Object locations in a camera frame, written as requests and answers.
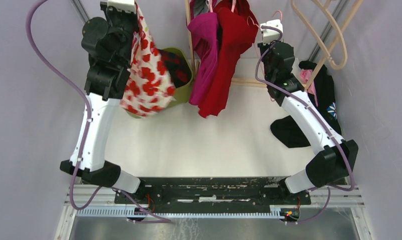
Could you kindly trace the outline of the red dress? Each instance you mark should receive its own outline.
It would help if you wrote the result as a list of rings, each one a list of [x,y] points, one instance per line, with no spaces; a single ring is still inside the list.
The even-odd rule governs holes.
[[[234,12],[231,0],[222,0],[214,8],[222,28],[218,65],[208,93],[198,105],[199,115],[218,116],[226,108],[232,78],[241,55],[255,42],[258,21],[247,0],[237,0]]]

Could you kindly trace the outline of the white red floral garment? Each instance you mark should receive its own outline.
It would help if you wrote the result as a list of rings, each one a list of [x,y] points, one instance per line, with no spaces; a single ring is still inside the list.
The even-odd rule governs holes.
[[[135,6],[139,32],[134,33],[130,76],[120,105],[133,118],[147,118],[168,107],[176,87],[141,9]]]

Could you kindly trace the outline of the pink plastic hanger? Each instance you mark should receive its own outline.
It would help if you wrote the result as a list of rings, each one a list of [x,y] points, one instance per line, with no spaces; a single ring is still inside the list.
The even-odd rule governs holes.
[[[231,11],[234,12],[237,0],[232,0]]]

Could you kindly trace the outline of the red navy plaid skirt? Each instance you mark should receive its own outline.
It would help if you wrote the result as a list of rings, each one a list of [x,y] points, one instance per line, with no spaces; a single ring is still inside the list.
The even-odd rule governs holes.
[[[176,88],[186,85],[192,78],[192,72],[184,57],[176,53],[160,49],[161,60],[165,63]]]

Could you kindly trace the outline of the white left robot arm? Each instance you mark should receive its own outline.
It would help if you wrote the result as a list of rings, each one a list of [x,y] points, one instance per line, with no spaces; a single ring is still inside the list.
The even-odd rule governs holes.
[[[146,197],[140,179],[105,160],[113,114],[130,76],[132,42],[139,32],[137,8],[133,0],[107,0],[100,7],[105,17],[88,20],[82,29],[81,45],[90,65],[83,96],[89,104],[76,149],[69,160],[61,162],[60,170],[92,185],[126,191],[138,204]]]

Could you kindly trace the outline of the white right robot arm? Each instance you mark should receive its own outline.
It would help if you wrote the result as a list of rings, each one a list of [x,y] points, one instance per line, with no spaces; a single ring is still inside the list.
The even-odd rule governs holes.
[[[310,146],[314,158],[305,169],[283,180],[278,189],[278,199],[290,204],[301,191],[313,191],[323,186],[335,186],[335,182],[348,177],[351,185],[342,191],[354,189],[353,168],[358,145],[354,140],[345,140],[319,113],[301,82],[292,73],[293,47],[274,40],[258,43],[258,64],[264,65],[265,77],[258,79],[266,84],[268,94],[295,121]]]

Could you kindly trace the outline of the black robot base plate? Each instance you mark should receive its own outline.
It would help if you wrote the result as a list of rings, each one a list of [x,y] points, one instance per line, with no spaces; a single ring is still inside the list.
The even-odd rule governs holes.
[[[135,193],[117,190],[116,204],[147,204],[155,214],[268,213],[271,205],[307,206],[307,191],[289,193],[278,176],[142,177]]]

